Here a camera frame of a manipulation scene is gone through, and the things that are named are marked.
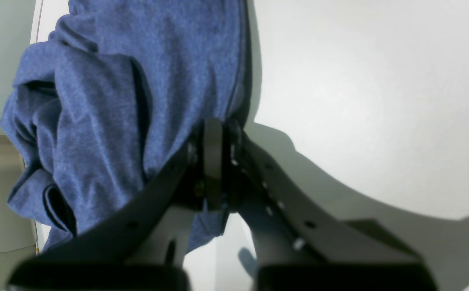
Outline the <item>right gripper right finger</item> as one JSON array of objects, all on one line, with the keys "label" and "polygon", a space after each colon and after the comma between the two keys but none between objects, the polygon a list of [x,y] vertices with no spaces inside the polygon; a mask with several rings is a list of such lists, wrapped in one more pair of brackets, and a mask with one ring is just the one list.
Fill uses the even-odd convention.
[{"label": "right gripper right finger", "polygon": [[436,291],[417,253],[369,220],[340,221],[309,199],[235,121],[230,181],[258,269],[254,291]]}]

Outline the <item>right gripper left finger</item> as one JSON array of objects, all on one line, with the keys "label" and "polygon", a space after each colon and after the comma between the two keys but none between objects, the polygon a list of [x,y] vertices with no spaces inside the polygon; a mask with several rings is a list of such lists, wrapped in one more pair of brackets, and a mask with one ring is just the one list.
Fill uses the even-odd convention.
[{"label": "right gripper left finger", "polygon": [[20,264],[10,291],[188,291],[195,213],[223,210],[223,122],[209,118],[112,217]]}]

